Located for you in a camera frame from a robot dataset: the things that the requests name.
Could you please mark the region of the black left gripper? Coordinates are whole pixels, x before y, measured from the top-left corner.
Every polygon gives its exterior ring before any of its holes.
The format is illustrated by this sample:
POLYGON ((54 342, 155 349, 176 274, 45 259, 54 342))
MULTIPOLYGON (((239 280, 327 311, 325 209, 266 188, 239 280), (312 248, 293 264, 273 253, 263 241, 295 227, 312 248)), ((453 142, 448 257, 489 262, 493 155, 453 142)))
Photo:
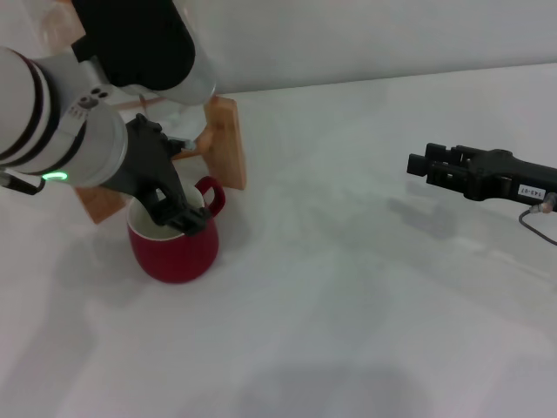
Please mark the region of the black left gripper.
POLYGON ((160 124, 141 113, 125 124, 127 149, 115 174, 102 186, 137 198, 158 226, 195 235, 210 218, 195 186, 182 190, 172 158, 183 150, 181 139, 171 139, 160 124))

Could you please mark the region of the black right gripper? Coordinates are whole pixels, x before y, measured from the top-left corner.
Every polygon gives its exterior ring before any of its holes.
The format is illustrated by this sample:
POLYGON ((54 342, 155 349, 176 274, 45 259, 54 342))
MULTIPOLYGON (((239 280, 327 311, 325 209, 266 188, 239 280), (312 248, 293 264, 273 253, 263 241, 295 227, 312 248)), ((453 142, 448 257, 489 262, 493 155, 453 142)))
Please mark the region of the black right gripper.
POLYGON ((474 155, 470 147, 429 143, 425 156, 409 155, 406 172, 474 201, 540 203, 556 192, 555 168, 522 161, 504 150, 474 155))

